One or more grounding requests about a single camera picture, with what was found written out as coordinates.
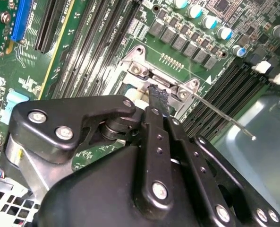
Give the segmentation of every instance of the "blue pcie slot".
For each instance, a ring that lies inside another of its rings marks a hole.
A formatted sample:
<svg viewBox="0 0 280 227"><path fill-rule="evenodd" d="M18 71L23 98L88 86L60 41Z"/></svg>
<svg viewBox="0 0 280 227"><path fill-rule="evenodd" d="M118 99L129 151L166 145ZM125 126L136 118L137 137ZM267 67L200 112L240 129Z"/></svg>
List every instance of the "blue pcie slot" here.
<svg viewBox="0 0 280 227"><path fill-rule="evenodd" d="M32 0L20 0L15 21L12 40L17 42L23 39L27 27L28 17L32 7Z"/></svg>

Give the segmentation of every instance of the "motherboard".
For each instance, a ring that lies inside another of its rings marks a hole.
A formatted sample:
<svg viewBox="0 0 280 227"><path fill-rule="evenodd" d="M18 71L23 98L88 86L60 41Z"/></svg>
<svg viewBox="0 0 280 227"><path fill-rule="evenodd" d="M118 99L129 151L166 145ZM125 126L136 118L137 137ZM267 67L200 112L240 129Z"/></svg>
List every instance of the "motherboard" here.
<svg viewBox="0 0 280 227"><path fill-rule="evenodd" d="M280 85L280 0L0 0L0 149L29 100L169 94L188 136L209 140ZM74 169L123 146L77 154Z"/></svg>

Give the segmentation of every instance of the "black tool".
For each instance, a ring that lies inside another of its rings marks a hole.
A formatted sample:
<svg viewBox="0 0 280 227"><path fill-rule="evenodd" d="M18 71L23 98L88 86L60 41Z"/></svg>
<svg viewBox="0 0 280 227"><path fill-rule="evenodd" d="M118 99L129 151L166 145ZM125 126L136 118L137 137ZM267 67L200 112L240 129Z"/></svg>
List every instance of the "black tool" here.
<svg viewBox="0 0 280 227"><path fill-rule="evenodd" d="M145 111L119 95L14 108L1 163L43 198L33 225L280 226L277 211L211 143L189 139L163 114L166 96L152 89ZM118 139L126 146L69 172L76 152Z"/></svg>

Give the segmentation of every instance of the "blue capacitor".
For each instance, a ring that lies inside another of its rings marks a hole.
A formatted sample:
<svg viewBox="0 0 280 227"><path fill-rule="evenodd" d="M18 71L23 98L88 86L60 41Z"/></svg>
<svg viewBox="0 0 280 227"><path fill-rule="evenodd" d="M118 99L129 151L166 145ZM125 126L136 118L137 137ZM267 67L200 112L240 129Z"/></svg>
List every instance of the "blue capacitor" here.
<svg viewBox="0 0 280 227"><path fill-rule="evenodd" d="M237 57L240 57L240 58L243 58L245 56L245 54L247 53L245 48L243 48L239 45L233 46L232 47L232 52L234 53L234 55L236 55Z"/></svg>
<svg viewBox="0 0 280 227"><path fill-rule="evenodd" d="M187 6L188 1L187 0L174 0L173 4L174 4L175 8L183 9Z"/></svg>
<svg viewBox="0 0 280 227"><path fill-rule="evenodd" d="M208 29L214 29L217 25L216 17L207 15L202 19L202 25Z"/></svg>
<svg viewBox="0 0 280 227"><path fill-rule="evenodd" d="M200 5L189 6L187 14L190 18L198 18L203 14L202 7Z"/></svg>
<svg viewBox="0 0 280 227"><path fill-rule="evenodd" d="M217 30L217 36L220 38L220 39L223 39L223 40L228 40L232 37L233 35L233 32L232 32L232 29L231 28L228 28L228 27L220 27L218 30Z"/></svg>

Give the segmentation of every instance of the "screw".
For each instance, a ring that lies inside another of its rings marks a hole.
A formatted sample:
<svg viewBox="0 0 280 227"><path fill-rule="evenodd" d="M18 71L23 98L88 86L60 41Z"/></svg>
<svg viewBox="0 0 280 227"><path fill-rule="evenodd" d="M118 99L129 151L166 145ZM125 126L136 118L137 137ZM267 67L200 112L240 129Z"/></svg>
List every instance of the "screw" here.
<svg viewBox="0 0 280 227"><path fill-rule="evenodd" d="M167 190L165 186L159 182L153 183L153 193L160 200L167 198Z"/></svg>
<svg viewBox="0 0 280 227"><path fill-rule="evenodd" d="M11 15L8 12L3 12L0 16L0 20L3 24L8 25L11 21Z"/></svg>
<svg viewBox="0 0 280 227"><path fill-rule="evenodd" d="M229 222L230 221L230 216L229 213L226 211L226 209L221 206L217 205L216 206L216 212L219 215L220 219L224 222Z"/></svg>
<svg viewBox="0 0 280 227"><path fill-rule="evenodd" d="M124 103L125 106L131 107L130 101L124 100L123 103Z"/></svg>
<svg viewBox="0 0 280 227"><path fill-rule="evenodd" d="M155 115L159 115L159 111L157 109L151 109L151 111L155 114Z"/></svg>
<svg viewBox="0 0 280 227"><path fill-rule="evenodd" d="M178 122L177 119L173 118L172 121L173 121L174 124L179 125L179 122Z"/></svg>
<svg viewBox="0 0 280 227"><path fill-rule="evenodd" d="M198 138L198 140L202 143L202 144L205 144L205 140L203 140L201 137Z"/></svg>
<svg viewBox="0 0 280 227"><path fill-rule="evenodd" d="M277 215L272 211L272 210L269 210L268 211L270 217L272 218L273 221L275 222L279 222L280 220L278 219Z"/></svg>
<svg viewBox="0 0 280 227"><path fill-rule="evenodd" d="M56 135L62 140L70 140L71 138L73 138L74 134L69 127L61 126L56 129Z"/></svg>
<svg viewBox="0 0 280 227"><path fill-rule="evenodd" d="M178 97L180 98L180 99L184 99L184 98L186 98L187 97L187 91L185 91L185 90L180 90L179 91L179 93L178 93Z"/></svg>
<svg viewBox="0 0 280 227"><path fill-rule="evenodd" d="M28 119L31 122L34 122L36 124L41 124L43 122L46 122L45 114L43 114L43 113L41 113L39 111L33 111L33 112L29 113Z"/></svg>
<svg viewBox="0 0 280 227"><path fill-rule="evenodd" d="M259 209L259 208L256 209L256 213L262 221L264 221L264 222L268 221L266 214L261 209Z"/></svg>

